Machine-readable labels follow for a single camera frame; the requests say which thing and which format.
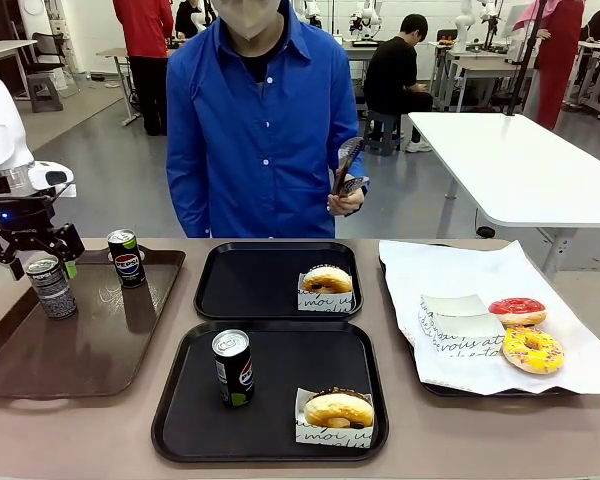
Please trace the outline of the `chocolate topped donut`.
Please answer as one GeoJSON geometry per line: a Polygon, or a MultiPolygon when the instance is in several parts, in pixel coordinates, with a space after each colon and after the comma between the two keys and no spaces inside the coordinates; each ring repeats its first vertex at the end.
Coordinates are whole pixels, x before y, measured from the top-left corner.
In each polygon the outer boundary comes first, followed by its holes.
{"type": "Polygon", "coordinates": [[[313,395],[304,405],[305,421],[314,426],[363,429],[374,425],[371,401],[353,390],[333,387],[313,395]]]}

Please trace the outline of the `seated person in black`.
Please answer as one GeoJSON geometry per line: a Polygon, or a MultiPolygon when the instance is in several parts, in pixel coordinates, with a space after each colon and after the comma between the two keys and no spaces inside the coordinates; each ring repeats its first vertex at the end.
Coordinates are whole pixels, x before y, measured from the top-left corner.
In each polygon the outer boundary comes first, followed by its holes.
{"type": "Polygon", "coordinates": [[[409,14],[402,20],[399,33],[376,48],[363,85],[370,110],[394,116],[432,111],[431,94],[417,82],[415,47],[427,33],[426,18],[409,14]]]}

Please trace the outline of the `small black plastic tray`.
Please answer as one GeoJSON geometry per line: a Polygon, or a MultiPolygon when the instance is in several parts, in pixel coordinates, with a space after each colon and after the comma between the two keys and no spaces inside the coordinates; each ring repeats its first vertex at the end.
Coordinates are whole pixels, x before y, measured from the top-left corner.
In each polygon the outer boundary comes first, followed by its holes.
{"type": "Polygon", "coordinates": [[[335,241],[231,241],[207,255],[193,305],[210,320],[345,321],[363,304],[353,250],[335,241]],[[352,305],[345,312],[298,307],[300,276],[331,265],[352,280],[352,305]]]}

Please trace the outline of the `grey step stool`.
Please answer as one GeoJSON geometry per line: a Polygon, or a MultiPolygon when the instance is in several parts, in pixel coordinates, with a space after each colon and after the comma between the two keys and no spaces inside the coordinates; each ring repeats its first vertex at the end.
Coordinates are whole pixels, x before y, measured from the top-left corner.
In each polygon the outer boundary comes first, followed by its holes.
{"type": "Polygon", "coordinates": [[[64,109],[55,84],[48,74],[27,75],[26,81],[34,113],[55,112],[64,109]]]}

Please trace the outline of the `black green Pepsi can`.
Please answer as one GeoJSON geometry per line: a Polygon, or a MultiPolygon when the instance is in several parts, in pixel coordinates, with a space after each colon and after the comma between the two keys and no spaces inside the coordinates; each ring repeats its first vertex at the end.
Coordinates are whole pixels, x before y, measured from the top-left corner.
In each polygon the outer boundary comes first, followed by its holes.
{"type": "Polygon", "coordinates": [[[124,288],[139,287],[146,279],[135,233],[119,229],[107,236],[114,268],[124,288]]]}
{"type": "Polygon", "coordinates": [[[248,335],[238,329],[221,331],[212,341],[212,350],[223,402],[229,407],[248,404],[254,393],[248,335]]]}

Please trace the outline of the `grey background table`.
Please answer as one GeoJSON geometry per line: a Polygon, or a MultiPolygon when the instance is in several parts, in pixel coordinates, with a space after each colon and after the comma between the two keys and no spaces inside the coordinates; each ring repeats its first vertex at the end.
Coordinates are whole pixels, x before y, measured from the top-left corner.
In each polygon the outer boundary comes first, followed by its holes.
{"type": "Polygon", "coordinates": [[[123,100],[126,108],[126,118],[122,121],[121,125],[127,127],[142,116],[133,83],[127,51],[123,47],[111,48],[97,52],[96,55],[98,57],[112,59],[114,62],[118,83],[123,93],[123,100]]]}

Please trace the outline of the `white printed paper donut box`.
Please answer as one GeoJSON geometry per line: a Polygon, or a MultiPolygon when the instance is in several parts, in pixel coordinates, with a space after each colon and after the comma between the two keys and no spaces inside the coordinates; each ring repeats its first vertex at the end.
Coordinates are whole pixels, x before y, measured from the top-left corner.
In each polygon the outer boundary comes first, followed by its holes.
{"type": "Polygon", "coordinates": [[[299,274],[297,310],[300,312],[352,313],[356,307],[353,291],[346,293],[316,293],[303,287],[304,273],[299,274]]]}
{"type": "Polygon", "coordinates": [[[434,314],[431,321],[433,346],[447,357],[498,356],[504,337],[504,326],[490,313],[473,316],[434,314]]]}
{"type": "MultiPolygon", "coordinates": [[[[337,446],[346,448],[368,449],[371,446],[374,427],[376,426],[376,413],[374,425],[363,429],[338,429],[310,425],[305,421],[304,405],[315,394],[302,388],[296,391],[295,399],[295,435],[296,442],[302,444],[337,446]]],[[[370,394],[362,394],[367,397],[373,407],[370,394]]]]}
{"type": "Polygon", "coordinates": [[[454,298],[421,296],[422,306],[434,325],[452,336],[487,336],[492,320],[477,295],[454,298]]]}

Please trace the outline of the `black tray under paper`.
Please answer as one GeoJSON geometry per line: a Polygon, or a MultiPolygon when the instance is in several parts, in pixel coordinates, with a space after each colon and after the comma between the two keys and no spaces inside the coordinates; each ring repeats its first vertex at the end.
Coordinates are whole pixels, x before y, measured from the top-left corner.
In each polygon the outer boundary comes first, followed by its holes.
{"type": "MultiPolygon", "coordinates": [[[[414,367],[415,373],[418,373],[416,360],[415,360],[415,348],[412,340],[407,339],[407,349],[414,367]]],[[[451,387],[435,385],[424,381],[419,381],[420,385],[429,393],[439,397],[455,397],[455,398],[469,398],[469,397],[482,397],[482,394],[477,394],[469,391],[459,390],[451,387]]],[[[489,394],[490,398],[542,398],[542,397],[557,397],[557,396],[574,396],[575,392],[566,390],[561,387],[551,387],[540,393],[526,392],[520,389],[508,389],[502,392],[489,394]]]]}

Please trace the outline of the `yellow sprinkled donut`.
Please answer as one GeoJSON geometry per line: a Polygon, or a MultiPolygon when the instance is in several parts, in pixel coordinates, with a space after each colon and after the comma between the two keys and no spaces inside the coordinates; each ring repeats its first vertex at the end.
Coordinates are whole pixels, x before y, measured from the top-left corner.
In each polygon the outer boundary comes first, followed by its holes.
{"type": "Polygon", "coordinates": [[[564,364],[564,349],[550,334],[532,327],[507,328],[502,343],[505,359],[527,373],[549,375],[564,364]]]}

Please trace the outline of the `black white patterned Pepsi can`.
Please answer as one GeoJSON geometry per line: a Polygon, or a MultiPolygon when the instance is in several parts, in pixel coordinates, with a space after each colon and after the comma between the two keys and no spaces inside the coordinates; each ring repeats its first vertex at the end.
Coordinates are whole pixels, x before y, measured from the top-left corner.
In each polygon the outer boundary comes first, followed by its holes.
{"type": "Polygon", "coordinates": [[[65,319],[78,311],[68,277],[56,257],[29,261],[25,273],[49,319],[65,319]]]}

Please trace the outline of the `plain glazed donut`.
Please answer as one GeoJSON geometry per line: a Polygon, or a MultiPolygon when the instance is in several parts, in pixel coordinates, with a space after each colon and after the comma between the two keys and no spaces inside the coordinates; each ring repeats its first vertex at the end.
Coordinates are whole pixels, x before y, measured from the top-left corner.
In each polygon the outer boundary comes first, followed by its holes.
{"type": "Polygon", "coordinates": [[[307,272],[301,286],[304,291],[318,294],[341,294],[352,291],[352,280],[346,271],[335,266],[323,265],[307,272]]]}

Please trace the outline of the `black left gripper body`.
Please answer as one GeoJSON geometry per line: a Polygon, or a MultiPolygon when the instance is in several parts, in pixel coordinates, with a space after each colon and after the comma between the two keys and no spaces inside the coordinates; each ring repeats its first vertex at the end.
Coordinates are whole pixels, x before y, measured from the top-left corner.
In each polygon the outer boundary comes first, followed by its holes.
{"type": "Polygon", "coordinates": [[[55,200],[54,195],[0,197],[0,229],[13,234],[18,252],[39,250],[54,255],[55,200]]]}

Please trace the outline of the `black stand pole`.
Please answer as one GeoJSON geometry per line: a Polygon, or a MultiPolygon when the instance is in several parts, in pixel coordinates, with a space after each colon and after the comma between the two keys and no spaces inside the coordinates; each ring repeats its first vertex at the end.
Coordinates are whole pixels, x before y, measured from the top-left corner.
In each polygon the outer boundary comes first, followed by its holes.
{"type": "Polygon", "coordinates": [[[534,0],[528,6],[514,5],[507,18],[504,37],[513,37],[506,61],[515,66],[513,90],[510,101],[504,110],[506,116],[513,116],[519,103],[520,92],[527,76],[531,56],[536,46],[537,33],[549,0],[534,0]]]}

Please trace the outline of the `person's left hand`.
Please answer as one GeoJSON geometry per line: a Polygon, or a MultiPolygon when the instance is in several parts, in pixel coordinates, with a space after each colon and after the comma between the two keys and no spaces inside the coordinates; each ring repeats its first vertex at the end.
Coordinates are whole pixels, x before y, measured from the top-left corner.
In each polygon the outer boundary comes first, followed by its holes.
{"type": "Polygon", "coordinates": [[[328,211],[333,216],[348,216],[357,212],[364,203],[365,195],[362,188],[352,191],[346,197],[330,194],[328,196],[328,211]]]}

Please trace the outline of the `person's right forearm blue sleeve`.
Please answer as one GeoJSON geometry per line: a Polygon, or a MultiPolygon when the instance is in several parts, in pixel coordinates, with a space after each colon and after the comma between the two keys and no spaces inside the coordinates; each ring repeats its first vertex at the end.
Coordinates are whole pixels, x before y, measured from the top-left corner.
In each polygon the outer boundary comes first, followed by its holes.
{"type": "Polygon", "coordinates": [[[209,179],[204,153],[169,148],[166,173],[171,200],[189,238],[209,238],[209,179]]]}

